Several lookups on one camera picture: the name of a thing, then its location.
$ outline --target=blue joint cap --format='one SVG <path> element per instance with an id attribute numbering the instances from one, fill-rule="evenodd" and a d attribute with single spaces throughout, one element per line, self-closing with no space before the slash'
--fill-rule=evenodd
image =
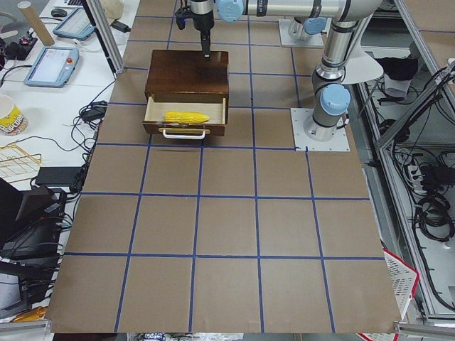
<path id="1" fill-rule="evenodd" d="M 217 0 L 216 10 L 222 20 L 233 23 L 243 14 L 243 0 Z"/>
<path id="2" fill-rule="evenodd" d="M 304 22 L 304 30 L 306 34 L 314 36 L 324 30 L 327 25 L 327 18 L 310 18 Z"/>
<path id="3" fill-rule="evenodd" d="M 349 91 L 340 84 L 330 84 L 321 94 L 321 106 L 331 116 L 340 116 L 348 110 L 350 103 Z"/>

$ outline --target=drawer handle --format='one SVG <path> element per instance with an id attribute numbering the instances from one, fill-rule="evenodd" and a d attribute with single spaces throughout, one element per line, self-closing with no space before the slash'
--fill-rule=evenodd
<path id="1" fill-rule="evenodd" d="M 167 139 L 189 139 L 189 140 L 203 140 L 205 138 L 205 130 L 202 130 L 201 135 L 172 135 L 167 134 L 166 130 L 163 129 L 163 136 Z"/>

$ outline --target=gold wire basket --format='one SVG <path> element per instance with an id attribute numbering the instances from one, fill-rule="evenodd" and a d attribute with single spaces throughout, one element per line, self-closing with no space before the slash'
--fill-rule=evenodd
<path id="1" fill-rule="evenodd" d="M 0 147 L 0 177 L 9 183 L 32 179 L 41 166 L 41 154 L 29 154 L 16 144 Z"/>

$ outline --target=white desk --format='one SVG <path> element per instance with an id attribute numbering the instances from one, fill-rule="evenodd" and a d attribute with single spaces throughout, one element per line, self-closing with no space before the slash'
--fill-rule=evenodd
<path id="1" fill-rule="evenodd" d="M 132 26 L 134 16 L 137 11 L 139 0 L 124 0 L 124 15 L 120 21 Z M 50 16 L 50 11 L 53 8 L 53 0 L 44 8 L 41 16 Z M 46 27 L 52 34 L 53 24 L 47 24 Z M 127 41 L 129 33 L 124 34 L 124 41 Z M 74 46 L 74 43 L 67 38 L 54 36 L 55 46 L 68 47 Z M 85 42 L 82 43 L 90 50 L 98 50 L 99 52 L 80 51 L 80 60 L 77 64 L 74 73 L 68 83 L 60 89 L 46 87 L 28 87 L 23 84 L 23 79 L 26 76 L 29 68 L 20 68 L 10 72 L 5 79 L 4 85 L 0 88 L 0 94 L 7 94 L 15 101 L 17 107 L 29 120 L 28 128 L 22 134 L 17 136 L 0 136 L 0 146 L 13 143 L 15 141 L 28 138 L 29 136 L 42 136 L 55 139 L 63 148 L 72 149 L 76 146 L 75 142 L 70 137 L 71 129 L 73 128 L 73 119 L 77 116 L 79 109 L 86 104 L 89 104 L 93 98 L 101 92 L 110 82 L 114 80 L 112 72 L 107 64 L 104 53 L 101 51 L 100 44 L 95 34 L 92 34 Z M 16 63 L 8 61 L 6 69 L 13 65 L 31 65 L 38 56 L 43 44 L 38 41 L 33 47 L 31 54 L 27 60 L 18 61 Z M 120 45 L 119 50 L 123 55 L 126 45 Z M 0 77 L 3 76 L 5 70 L 0 72 Z M 108 101 L 112 92 L 113 85 L 106 89 L 97 100 Z M 79 126 L 80 130 L 86 137 L 93 134 L 86 125 Z M 75 137 L 83 141 L 83 137 L 75 132 Z M 40 153 L 43 157 L 43 166 L 80 166 L 84 163 L 82 159 L 83 150 L 77 148 L 71 152 L 65 152 L 58 148 L 52 141 L 42 139 L 29 139 L 18 145 L 27 151 L 29 154 Z M 30 189 L 28 180 L 14 183 L 14 186 L 19 190 Z M 69 233 L 62 233 L 60 242 L 65 244 Z M 52 340 L 52 335 L 45 336 L 45 331 L 32 332 L 11 332 L 2 333 L 2 340 L 17 340 L 20 337 L 22 340 Z"/>

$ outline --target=wooden drawer box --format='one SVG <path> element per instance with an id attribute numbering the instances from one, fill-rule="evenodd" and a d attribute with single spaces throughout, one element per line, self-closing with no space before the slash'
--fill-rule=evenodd
<path id="1" fill-rule="evenodd" d="M 224 136 L 228 123 L 228 53 L 212 52 L 210 62 L 200 51 L 154 50 L 145 87 L 148 99 L 145 130 L 150 134 Z M 200 112 L 202 124 L 164 121 L 167 111 Z"/>

